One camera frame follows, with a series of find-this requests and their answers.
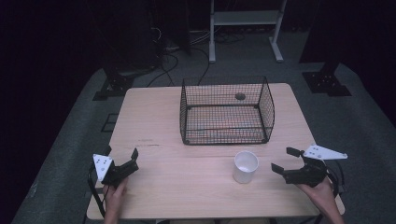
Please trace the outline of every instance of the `white marker tag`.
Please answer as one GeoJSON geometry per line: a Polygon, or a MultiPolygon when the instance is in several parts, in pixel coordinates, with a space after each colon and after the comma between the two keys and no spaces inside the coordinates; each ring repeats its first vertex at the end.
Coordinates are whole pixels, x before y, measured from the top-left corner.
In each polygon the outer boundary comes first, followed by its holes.
{"type": "Polygon", "coordinates": [[[340,153],[330,150],[326,147],[320,147],[318,145],[310,146],[304,153],[304,156],[316,160],[341,160],[347,159],[346,153],[340,153]]]}
{"type": "Polygon", "coordinates": [[[112,161],[113,159],[111,159],[111,157],[93,154],[93,163],[95,163],[99,181],[102,181],[105,178],[112,161]]]}

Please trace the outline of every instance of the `human hand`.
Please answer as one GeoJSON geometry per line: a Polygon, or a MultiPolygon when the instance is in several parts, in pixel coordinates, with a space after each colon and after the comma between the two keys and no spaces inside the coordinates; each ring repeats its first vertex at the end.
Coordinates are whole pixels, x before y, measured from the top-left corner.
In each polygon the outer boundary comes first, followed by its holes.
{"type": "Polygon", "coordinates": [[[311,188],[305,184],[296,185],[311,200],[311,202],[319,209],[320,213],[330,220],[333,224],[344,224],[344,220],[338,211],[332,194],[332,183],[329,178],[311,188]]]}
{"type": "Polygon", "coordinates": [[[127,190],[126,188],[127,183],[128,183],[128,177],[123,179],[117,188],[108,185],[103,186],[103,192],[106,195],[105,224],[118,223],[124,195],[127,190]]]}

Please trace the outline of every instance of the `wire basket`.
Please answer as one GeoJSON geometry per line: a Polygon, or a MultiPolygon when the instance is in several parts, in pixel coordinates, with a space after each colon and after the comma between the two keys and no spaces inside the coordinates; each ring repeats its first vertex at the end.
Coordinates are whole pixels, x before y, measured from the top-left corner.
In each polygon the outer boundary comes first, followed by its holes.
{"type": "Polygon", "coordinates": [[[265,77],[183,79],[180,133],[186,145],[267,143],[274,121],[265,77]]]}

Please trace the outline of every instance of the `white metal frame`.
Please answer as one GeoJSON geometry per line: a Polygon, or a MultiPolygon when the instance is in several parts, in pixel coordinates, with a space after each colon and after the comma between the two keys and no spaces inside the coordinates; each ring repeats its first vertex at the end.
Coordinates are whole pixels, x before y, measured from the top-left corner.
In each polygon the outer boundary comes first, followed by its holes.
{"type": "Polygon", "coordinates": [[[282,24],[286,3],[288,0],[282,0],[280,10],[265,11],[215,11],[215,0],[211,1],[210,7],[210,42],[209,42],[209,61],[216,62],[215,47],[215,26],[216,25],[252,25],[252,24],[274,24],[275,32],[269,37],[271,47],[278,63],[283,62],[282,54],[277,46],[277,38],[282,24]]]}

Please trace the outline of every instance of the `paper cup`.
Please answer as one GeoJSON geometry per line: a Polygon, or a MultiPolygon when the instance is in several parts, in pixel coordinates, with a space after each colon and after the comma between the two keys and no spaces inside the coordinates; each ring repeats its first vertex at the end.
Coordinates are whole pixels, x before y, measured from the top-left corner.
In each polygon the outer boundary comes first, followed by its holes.
{"type": "Polygon", "coordinates": [[[259,167],[259,159],[254,153],[241,151],[234,158],[233,178],[236,182],[247,184],[259,167]]]}

